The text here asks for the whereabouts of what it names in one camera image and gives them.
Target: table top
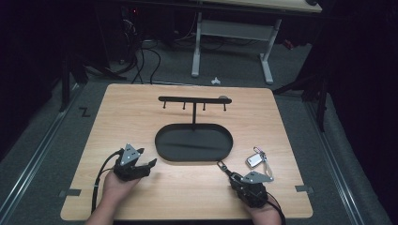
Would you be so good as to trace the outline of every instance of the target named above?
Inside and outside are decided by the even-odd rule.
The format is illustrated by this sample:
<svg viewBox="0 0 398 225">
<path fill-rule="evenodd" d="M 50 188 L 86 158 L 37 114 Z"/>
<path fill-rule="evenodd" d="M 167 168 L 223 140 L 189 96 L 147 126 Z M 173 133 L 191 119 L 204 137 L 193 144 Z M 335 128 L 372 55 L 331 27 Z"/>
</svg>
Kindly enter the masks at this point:
<svg viewBox="0 0 398 225">
<path fill-rule="evenodd" d="M 231 189 L 228 177 L 216 162 L 172 162 L 161 158 L 155 136 L 164 126 L 191 123 L 187 103 L 169 102 L 163 109 L 159 96 L 218 98 L 227 96 L 232 103 L 197 108 L 196 123 L 219 124 L 234 139 L 231 153 L 223 162 L 232 172 L 246 175 L 251 170 L 245 159 L 261 147 L 275 180 L 264 183 L 279 201 L 287 218 L 309 218 L 313 209 L 306 192 L 295 186 L 303 182 L 288 141 L 282 118 L 272 92 L 267 88 L 111 84 L 100 105 L 70 188 L 79 196 L 67 196 L 61 212 L 64 220 L 86 220 L 90 215 L 93 185 L 105 159 L 130 143 L 144 148 L 137 166 L 157 158 L 151 174 L 141 180 L 121 205 L 116 219 L 242 219 L 250 218 Z M 115 165 L 111 160 L 107 167 Z M 254 169 L 264 173 L 264 167 Z M 99 184 L 99 197 L 104 176 Z"/>
<path fill-rule="evenodd" d="M 319 6 L 319 4 L 311 6 L 305 0 L 202 0 L 202 1 L 209 3 L 233 4 L 244 7 L 256 7 L 256 8 L 261 7 L 261 8 L 283 9 L 283 10 L 302 11 L 302 12 L 320 13 L 322 11 L 322 8 Z"/>
</svg>

